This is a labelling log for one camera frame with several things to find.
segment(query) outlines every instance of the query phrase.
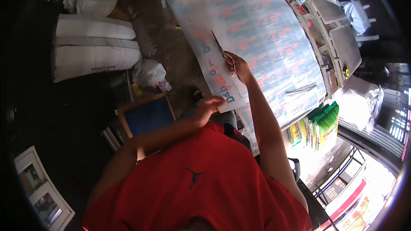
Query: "scissors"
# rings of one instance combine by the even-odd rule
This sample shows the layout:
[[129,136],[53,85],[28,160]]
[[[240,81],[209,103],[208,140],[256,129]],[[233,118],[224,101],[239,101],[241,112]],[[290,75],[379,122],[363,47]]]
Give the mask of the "scissors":
[[233,77],[233,76],[234,76],[233,73],[235,72],[235,61],[234,61],[234,59],[231,57],[231,55],[224,53],[224,50],[223,50],[223,48],[220,46],[220,43],[218,43],[218,40],[217,40],[217,38],[215,37],[214,32],[211,31],[211,33],[213,34],[214,39],[215,39],[215,42],[217,43],[218,47],[220,48],[220,53],[221,53],[221,55],[224,57],[224,60],[225,60],[225,57],[228,57],[228,58],[230,58],[230,59],[233,61],[233,65],[229,65],[229,69],[230,69],[231,71],[233,71],[233,72],[231,73],[231,76]]

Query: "black strap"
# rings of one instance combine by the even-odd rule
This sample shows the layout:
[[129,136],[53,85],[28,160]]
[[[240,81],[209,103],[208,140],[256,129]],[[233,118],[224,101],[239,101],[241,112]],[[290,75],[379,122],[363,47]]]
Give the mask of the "black strap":
[[224,135],[236,141],[239,141],[240,143],[245,145],[245,147],[251,150],[250,141],[247,139],[247,137],[245,137],[244,135],[235,134],[234,127],[227,122],[224,122]]

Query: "jumpman logo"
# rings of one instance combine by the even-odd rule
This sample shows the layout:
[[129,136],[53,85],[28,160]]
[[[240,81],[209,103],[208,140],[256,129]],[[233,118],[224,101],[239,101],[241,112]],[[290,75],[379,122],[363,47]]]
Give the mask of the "jumpman logo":
[[197,180],[200,178],[199,176],[203,175],[204,172],[195,173],[189,168],[184,168],[184,169],[189,170],[189,171],[191,171],[191,173],[193,173],[193,180],[191,181],[191,185],[190,185],[190,189],[191,189],[192,185],[197,182]]

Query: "tape measure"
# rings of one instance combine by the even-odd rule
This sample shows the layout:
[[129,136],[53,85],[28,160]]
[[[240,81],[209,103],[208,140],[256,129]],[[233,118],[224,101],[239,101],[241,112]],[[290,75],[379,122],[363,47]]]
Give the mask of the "tape measure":
[[347,68],[344,68],[342,70],[342,73],[344,74],[345,79],[348,79],[348,77],[350,76],[350,71]]

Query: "metal grille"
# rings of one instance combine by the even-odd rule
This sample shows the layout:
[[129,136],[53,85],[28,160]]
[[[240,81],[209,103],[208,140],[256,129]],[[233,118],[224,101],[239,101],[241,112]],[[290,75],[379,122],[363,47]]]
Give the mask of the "metal grille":
[[373,142],[374,144],[382,147],[386,151],[393,153],[395,156],[401,159],[402,152],[404,151],[404,145],[395,139],[388,130],[375,126],[371,134],[368,134],[366,131],[359,131],[357,126],[350,124],[340,118],[339,124],[343,127],[351,130],[352,132],[366,138],[367,140]]

